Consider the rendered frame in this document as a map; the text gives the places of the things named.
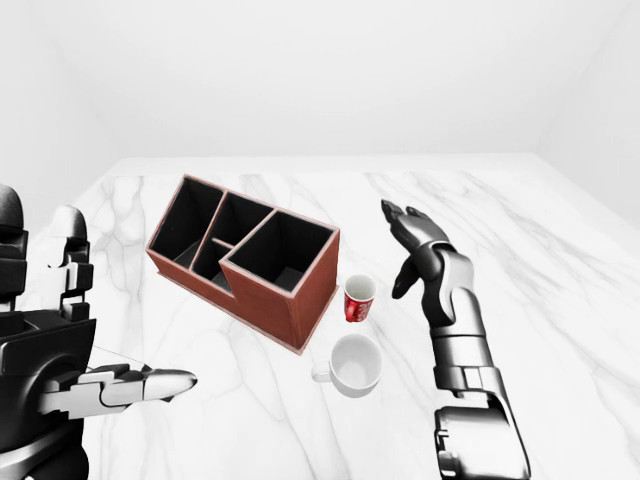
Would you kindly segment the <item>white mug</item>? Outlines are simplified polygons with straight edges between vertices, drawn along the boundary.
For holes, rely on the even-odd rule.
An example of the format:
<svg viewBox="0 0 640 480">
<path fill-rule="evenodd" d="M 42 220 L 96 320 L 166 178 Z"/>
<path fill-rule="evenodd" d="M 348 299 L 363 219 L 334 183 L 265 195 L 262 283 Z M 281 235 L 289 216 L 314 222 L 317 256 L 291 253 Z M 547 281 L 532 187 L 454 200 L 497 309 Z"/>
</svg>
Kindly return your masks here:
<svg viewBox="0 0 640 480">
<path fill-rule="evenodd" d="M 343 395 L 360 398 L 378 384 L 382 373 L 380 347 L 366 335 L 353 333 L 340 338 L 327 362 L 311 370 L 315 382 L 330 382 Z"/>
</svg>

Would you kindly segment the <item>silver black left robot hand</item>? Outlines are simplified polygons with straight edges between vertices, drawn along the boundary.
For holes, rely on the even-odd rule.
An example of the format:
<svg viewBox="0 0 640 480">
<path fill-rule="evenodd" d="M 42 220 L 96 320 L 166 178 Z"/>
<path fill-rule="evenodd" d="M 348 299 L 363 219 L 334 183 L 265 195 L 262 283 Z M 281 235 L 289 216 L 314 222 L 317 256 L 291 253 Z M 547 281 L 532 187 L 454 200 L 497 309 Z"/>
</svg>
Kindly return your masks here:
<svg viewBox="0 0 640 480">
<path fill-rule="evenodd" d="M 41 306 L 19 311 L 27 243 L 19 195 L 0 184 L 0 452 L 18 449 L 69 420 L 119 413 L 143 401 L 170 401 L 196 385 L 191 372 L 138 367 L 120 356 L 107 366 L 90 366 L 96 321 L 85 295 L 93 285 L 93 266 L 77 208 L 56 210 Z"/>
</svg>

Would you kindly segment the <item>red mug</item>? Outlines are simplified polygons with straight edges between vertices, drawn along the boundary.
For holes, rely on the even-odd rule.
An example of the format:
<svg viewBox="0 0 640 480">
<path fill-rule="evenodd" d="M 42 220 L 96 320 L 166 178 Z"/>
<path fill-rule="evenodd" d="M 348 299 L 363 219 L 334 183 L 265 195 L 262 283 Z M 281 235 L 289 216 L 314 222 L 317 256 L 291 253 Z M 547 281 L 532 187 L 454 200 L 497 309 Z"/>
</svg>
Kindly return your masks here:
<svg viewBox="0 0 640 480">
<path fill-rule="evenodd" d="M 350 276 L 344 285 L 344 313 L 347 322 L 362 322 L 376 295 L 376 284 L 367 275 Z"/>
</svg>

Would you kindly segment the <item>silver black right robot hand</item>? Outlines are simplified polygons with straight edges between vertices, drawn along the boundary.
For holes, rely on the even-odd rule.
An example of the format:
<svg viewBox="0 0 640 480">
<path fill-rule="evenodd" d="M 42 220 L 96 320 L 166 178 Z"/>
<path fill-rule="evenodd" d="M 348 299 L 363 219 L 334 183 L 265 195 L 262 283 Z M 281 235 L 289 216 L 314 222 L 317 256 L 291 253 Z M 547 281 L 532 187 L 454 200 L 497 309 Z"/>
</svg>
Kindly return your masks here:
<svg viewBox="0 0 640 480">
<path fill-rule="evenodd" d="M 381 208 L 394 238 L 409 252 L 392 289 L 394 299 L 402 298 L 418 281 L 424 292 L 421 300 L 423 313 L 431 328 L 454 324 L 453 312 L 445 310 L 445 301 L 439 299 L 445 284 L 444 251 L 454 252 L 444 231 L 426 214 L 407 206 L 403 210 L 390 200 L 381 200 Z"/>
</svg>

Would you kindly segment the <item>red-brown desk caddy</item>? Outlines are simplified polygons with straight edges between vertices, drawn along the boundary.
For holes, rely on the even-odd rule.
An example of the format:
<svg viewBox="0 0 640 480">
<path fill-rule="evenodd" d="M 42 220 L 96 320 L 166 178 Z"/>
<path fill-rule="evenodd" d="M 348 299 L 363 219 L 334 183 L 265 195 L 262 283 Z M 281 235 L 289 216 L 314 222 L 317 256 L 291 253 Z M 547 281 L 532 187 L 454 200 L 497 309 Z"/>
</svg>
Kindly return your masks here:
<svg viewBox="0 0 640 480">
<path fill-rule="evenodd" d="M 146 248 L 159 273 L 301 353 L 338 289 L 337 227 L 186 175 Z"/>
</svg>

